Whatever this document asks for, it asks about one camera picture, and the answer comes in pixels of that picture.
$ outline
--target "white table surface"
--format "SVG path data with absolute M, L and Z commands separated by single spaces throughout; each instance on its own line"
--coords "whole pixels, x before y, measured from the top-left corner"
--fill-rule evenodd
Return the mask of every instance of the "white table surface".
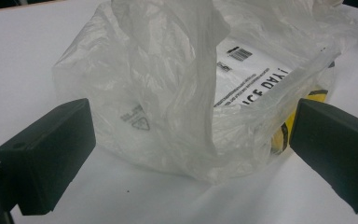
M 56 106 L 51 66 L 102 0 L 0 10 L 0 145 Z M 358 9 L 344 7 L 358 20 Z M 328 99 L 358 117 L 358 44 L 336 61 Z M 54 212 L 26 223 L 358 223 L 291 149 L 264 171 L 210 186 L 140 169 L 95 148 Z

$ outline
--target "white plastic bag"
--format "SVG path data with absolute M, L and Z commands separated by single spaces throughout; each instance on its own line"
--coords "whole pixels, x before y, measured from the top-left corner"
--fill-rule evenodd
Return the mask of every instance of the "white plastic bag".
M 271 136 L 357 34 L 339 12 L 310 0 L 114 0 L 98 7 L 53 76 L 61 101 L 90 99 L 101 147 L 219 183 L 267 163 Z M 290 73 L 249 105 L 213 107 L 225 94 L 215 92 L 223 39 Z

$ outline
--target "table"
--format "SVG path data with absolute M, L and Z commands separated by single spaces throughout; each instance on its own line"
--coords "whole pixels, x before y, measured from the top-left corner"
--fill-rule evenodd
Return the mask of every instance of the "table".
M 100 2 L 0 10 L 0 145 L 56 106 L 53 64 Z M 342 6 L 358 20 L 358 9 Z M 336 61 L 327 102 L 358 117 L 358 44 Z M 54 212 L 16 223 L 358 223 L 291 149 L 265 170 L 211 186 L 140 169 L 95 148 Z

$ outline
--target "triangular symbol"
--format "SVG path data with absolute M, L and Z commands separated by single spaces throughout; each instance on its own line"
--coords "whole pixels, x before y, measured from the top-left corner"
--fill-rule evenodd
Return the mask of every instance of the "triangular symbol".
M 134 121 L 132 123 L 132 127 L 139 129 L 139 130 L 145 130 L 145 131 L 150 130 L 149 122 L 147 121 L 146 118 L 137 119 L 136 121 Z

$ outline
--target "barcode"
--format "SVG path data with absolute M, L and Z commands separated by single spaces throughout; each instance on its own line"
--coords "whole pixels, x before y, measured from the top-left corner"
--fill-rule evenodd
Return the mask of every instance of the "barcode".
M 225 72 L 228 72 L 229 70 L 231 70 L 231 68 L 228 67 L 225 63 L 218 62 L 217 66 Z
M 238 49 L 238 50 L 235 50 L 234 52 L 230 53 L 229 56 L 240 61 L 240 62 L 243 62 L 243 60 L 252 56 L 252 53 L 249 51 L 246 51 L 245 49 Z

